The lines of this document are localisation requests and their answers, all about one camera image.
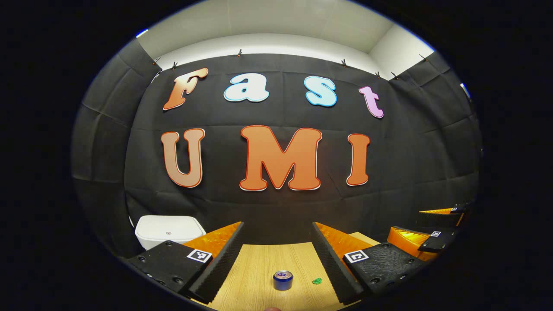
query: white container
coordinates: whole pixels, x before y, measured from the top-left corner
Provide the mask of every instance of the white container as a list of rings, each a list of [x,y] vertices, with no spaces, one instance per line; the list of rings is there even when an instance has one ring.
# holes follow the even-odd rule
[[[194,217],[146,215],[138,220],[134,234],[142,247],[149,250],[167,240],[186,243],[206,232]]]

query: soda can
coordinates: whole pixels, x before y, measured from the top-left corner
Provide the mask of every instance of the soda can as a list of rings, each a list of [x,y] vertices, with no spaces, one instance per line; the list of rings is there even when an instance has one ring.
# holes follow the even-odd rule
[[[278,291],[287,291],[292,287],[294,276],[290,271],[277,271],[273,275],[273,286]]]

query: black fabric backdrop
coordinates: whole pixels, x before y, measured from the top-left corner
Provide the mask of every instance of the black fabric backdrop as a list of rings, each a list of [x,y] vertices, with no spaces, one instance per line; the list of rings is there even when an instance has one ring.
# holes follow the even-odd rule
[[[461,82],[437,53],[390,81],[302,56],[224,56],[165,70],[144,91],[144,83],[159,68],[136,41],[120,54],[130,48],[140,55],[131,67],[147,74],[129,70],[124,62],[106,65],[85,96],[73,152],[85,210],[101,238],[122,256],[140,251],[127,214],[135,224],[143,215],[189,215],[207,232],[244,221],[245,242],[251,244],[306,242],[313,221],[383,240],[391,226],[412,227],[413,215],[420,210],[448,208],[476,195],[478,123]],[[173,80],[204,67],[208,76],[185,95],[185,103],[163,111]],[[230,79],[247,72],[267,78],[269,97],[263,102],[226,101],[223,92]],[[303,81],[310,75],[336,84],[334,106],[308,103]],[[382,119],[369,113],[358,91],[366,85],[379,96]],[[102,97],[106,89],[112,91]],[[240,130],[249,125],[271,127],[282,149],[298,128],[319,129],[320,188],[293,191],[284,185],[276,190],[269,182],[264,191],[240,189],[247,159]],[[206,131],[201,142],[204,175],[200,185],[188,189],[167,175],[160,137],[180,133],[177,157],[181,171],[187,172],[182,133],[195,127]],[[351,168],[347,136],[352,133],[371,139],[369,182],[353,187],[346,184]],[[263,179],[269,181],[265,171]]]

